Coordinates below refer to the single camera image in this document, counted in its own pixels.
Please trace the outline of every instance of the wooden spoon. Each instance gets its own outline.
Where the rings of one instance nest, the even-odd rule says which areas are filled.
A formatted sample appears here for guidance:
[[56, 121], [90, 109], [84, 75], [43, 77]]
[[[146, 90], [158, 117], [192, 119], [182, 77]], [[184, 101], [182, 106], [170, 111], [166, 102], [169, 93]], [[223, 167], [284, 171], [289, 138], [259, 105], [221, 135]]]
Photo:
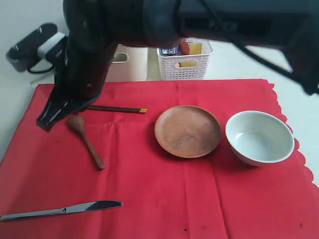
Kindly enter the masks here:
[[70, 129], [72, 129], [74, 132], [76, 132], [77, 134], [79, 134], [83, 138], [83, 140], [86, 143], [86, 145], [88, 146], [88, 149], [90, 150], [98, 168], [104, 169], [105, 168], [104, 162], [102, 161], [99, 154], [95, 150], [94, 146], [91, 144], [88, 137], [86, 136], [86, 133], [84, 130], [85, 120], [84, 120], [83, 116], [71, 116], [67, 121], [67, 125], [69, 126]]

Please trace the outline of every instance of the black cable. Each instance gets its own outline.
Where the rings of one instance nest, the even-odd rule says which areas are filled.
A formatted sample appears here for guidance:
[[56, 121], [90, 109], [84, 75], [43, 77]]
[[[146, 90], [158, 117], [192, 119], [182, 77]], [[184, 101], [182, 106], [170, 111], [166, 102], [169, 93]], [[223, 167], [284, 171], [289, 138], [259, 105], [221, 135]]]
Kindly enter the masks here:
[[54, 68], [54, 66], [52, 65], [50, 68], [46, 69], [46, 70], [41, 70], [41, 71], [33, 71], [31, 68], [27, 68], [27, 72], [29, 72], [30, 74], [44, 74], [44, 73], [48, 73], [50, 71], [52, 71]]
[[214, 4], [214, 2], [212, 0], [210, 0], [209, 5], [207, 3], [207, 0], [199, 0], [202, 5], [205, 7], [206, 11], [208, 12], [209, 16], [212, 18], [212, 20], [214, 20], [217, 24], [217, 26], [223, 31], [223, 33], [225, 34], [226, 38], [233, 43], [240, 51], [242, 51], [243, 53], [245, 53], [247, 56], [253, 58], [254, 60], [256, 60], [257, 62], [259, 62], [260, 64], [272, 69], [273, 71], [292, 79], [293, 81], [297, 82], [297, 83], [301, 83], [302, 80], [300, 79], [300, 77], [296, 76], [294, 73], [289, 72], [287, 70], [285, 70], [284, 68], [275, 65], [274, 63], [256, 55], [255, 53], [253, 53], [251, 50], [247, 49], [242, 43], [240, 43], [240, 41], [238, 41], [236, 39], [235, 36], [232, 35], [231, 32], [228, 31], [228, 29], [224, 26], [223, 24], [223, 20], [219, 14], [219, 12], [217, 11], [217, 8]]

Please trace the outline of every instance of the yellow item in basket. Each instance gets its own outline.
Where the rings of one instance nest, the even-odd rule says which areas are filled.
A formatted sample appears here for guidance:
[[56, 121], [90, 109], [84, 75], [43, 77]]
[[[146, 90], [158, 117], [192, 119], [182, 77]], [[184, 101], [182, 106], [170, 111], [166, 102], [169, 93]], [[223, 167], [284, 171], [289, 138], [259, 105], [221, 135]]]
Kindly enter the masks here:
[[[189, 54], [190, 55], [200, 55], [202, 54], [202, 43], [191, 43], [189, 45]], [[196, 66], [197, 62], [194, 61], [188, 61], [188, 62], [180, 62], [179, 66], [180, 67], [191, 67], [191, 66]]]

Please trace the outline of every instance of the white ceramic bowl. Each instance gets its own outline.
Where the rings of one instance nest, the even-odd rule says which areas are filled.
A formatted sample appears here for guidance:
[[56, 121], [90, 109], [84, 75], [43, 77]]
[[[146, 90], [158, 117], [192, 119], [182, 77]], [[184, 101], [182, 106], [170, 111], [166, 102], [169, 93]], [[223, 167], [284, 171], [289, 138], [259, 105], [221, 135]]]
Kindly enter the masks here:
[[287, 125], [260, 111], [243, 111], [232, 116], [226, 124], [226, 137], [235, 155], [253, 166], [283, 161], [295, 147]]

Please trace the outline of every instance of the knife handle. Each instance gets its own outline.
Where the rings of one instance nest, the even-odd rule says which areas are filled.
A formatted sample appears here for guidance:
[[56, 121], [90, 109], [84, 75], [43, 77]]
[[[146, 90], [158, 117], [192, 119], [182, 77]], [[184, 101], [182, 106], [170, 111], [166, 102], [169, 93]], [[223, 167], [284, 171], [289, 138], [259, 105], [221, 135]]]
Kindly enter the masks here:
[[64, 214], [64, 213], [66, 213], [66, 208], [44, 210], [44, 211], [38, 211], [38, 212], [29, 212], [29, 213], [17, 213], [17, 214], [9, 214], [9, 215], [1, 216], [0, 221], [8, 221], [8, 220], [14, 220], [19, 218], [38, 217], [38, 216], [47, 216], [47, 215]]

